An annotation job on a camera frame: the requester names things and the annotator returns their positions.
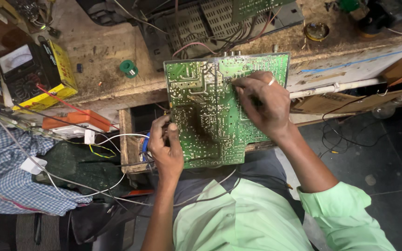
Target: dark trousers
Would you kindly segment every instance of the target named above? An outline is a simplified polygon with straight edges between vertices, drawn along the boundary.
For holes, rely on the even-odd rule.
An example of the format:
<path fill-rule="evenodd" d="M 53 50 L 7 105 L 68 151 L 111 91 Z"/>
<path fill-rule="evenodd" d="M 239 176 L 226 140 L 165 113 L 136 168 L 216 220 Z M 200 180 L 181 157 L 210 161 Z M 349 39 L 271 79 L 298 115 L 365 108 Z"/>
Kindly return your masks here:
<path fill-rule="evenodd" d="M 202 192 L 212 179 L 220 182 L 232 173 L 235 168 L 237 169 L 235 173 L 220 184 L 226 191 L 230 190 L 235 185 L 238 178 L 259 183 L 284 197 L 291 207 L 293 207 L 294 212 L 303 224 L 305 211 L 302 208 L 301 202 L 294 200 L 289 193 L 286 186 L 286 173 L 273 149 L 248 153 L 245 156 L 243 164 L 222 166 L 214 169 L 184 169 L 179 179 L 178 186 L 176 187 L 174 203 L 181 203 Z M 173 221 L 175 221 L 176 216 L 183 207 L 184 205 L 174 208 Z"/>

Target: small orange component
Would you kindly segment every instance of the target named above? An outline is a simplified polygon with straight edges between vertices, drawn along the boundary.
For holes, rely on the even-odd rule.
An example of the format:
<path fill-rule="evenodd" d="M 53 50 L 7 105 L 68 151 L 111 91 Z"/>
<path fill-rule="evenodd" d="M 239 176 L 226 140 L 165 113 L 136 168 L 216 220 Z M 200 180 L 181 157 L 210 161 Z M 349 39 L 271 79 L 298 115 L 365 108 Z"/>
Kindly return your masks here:
<path fill-rule="evenodd" d="M 52 116 L 54 118 L 57 118 L 59 120 L 63 120 L 69 123 L 73 124 L 81 124 L 81 123 L 89 123 L 92 124 L 93 126 L 102 129 L 104 132 L 109 131 L 109 121 L 105 119 L 104 117 L 98 115 L 97 113 L 91 111 L 91 110 L 83 110 L 84 112 L 90 114 L 92 117 L 83 114 L 81 112 L 70 112 L 67 114 L 66 117 L 59 117 L 59 116 Z M 59 128 L 63 126 L 69 126 L 69 124 L 53 120 L 51 118 L 45 117 L 43 118 L 43 129 L 53 129 L 53 128 Z"/>

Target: metal hook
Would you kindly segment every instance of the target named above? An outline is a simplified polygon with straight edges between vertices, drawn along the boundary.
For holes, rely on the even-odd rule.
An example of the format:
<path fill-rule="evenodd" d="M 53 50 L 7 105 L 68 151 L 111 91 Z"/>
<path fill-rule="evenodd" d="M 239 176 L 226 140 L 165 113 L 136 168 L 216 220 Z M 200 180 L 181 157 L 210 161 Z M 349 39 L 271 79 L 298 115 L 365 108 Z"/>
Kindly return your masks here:
<path fill-rule="evenodd" d="M 378 95 L 378 96 L 380 96 L 380 97 L 384 97 L 384 96 L 387 94 L 387 91 L 388 91 L 388 90 L 389 90 L 389 89 L 386 88 L 386 89 L 385 89 L 385 93 L 382 94 L 382 95 L 379 95 L 379 89 L 378 89 L 378 91 L 376 92 L 376 95 Z"/>

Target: hand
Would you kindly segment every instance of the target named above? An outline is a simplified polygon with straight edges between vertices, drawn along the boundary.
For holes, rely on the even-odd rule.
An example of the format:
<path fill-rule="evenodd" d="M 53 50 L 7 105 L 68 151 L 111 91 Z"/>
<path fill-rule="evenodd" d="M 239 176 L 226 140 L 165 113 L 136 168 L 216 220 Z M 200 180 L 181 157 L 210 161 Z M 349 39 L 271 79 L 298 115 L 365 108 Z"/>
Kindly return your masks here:
<path fill-rule="evenodd" d="M 277 81 L 272 80 L 269 71 L 256 71 L 244 78 L 233 79 L 241 105 L 248 118 L 265 135 L 278 141 L 293 124 L 289 121 L 289 92 Z M 257 97 L 263 106 L 257 109 L 251 96 Z"/>
<path fill-rule="evenodd" d="M 184 156 L 179 141 L 178 126 L 175 123 L 168 125 L 165 132 L 162 127 L 170 121 L 170 115 L 164 115 L 153 121 L 150 130 L 148 149 L 153 155 L 154 163 L 158 168 L 159 182 L 176 185 L 184 167 Z M 165 146 L 169 139 L 170 147 Z"/>

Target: blue and white checked cloth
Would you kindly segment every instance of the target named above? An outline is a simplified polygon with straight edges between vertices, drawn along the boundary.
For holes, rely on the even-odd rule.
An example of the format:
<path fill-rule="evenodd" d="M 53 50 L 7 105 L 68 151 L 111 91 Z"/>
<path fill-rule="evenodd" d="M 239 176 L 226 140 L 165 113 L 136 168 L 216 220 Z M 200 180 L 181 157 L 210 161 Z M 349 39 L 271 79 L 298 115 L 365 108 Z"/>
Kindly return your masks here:
<path fill-rule="evenodd" d="M 31 135 L 21 129 L 9 129 L 31 155 L 44 155 L 54 145 L 53 139 Z M 64 215 L 79 204 L 90 203 L 92 197 L 68 199 L 53 186 L 37 184 L 31 174 L 21 170 L 26 156 L 0 126 L 0 214 L 47 213 Z M 66 196 L 81 196 L 59 188 Z"/>

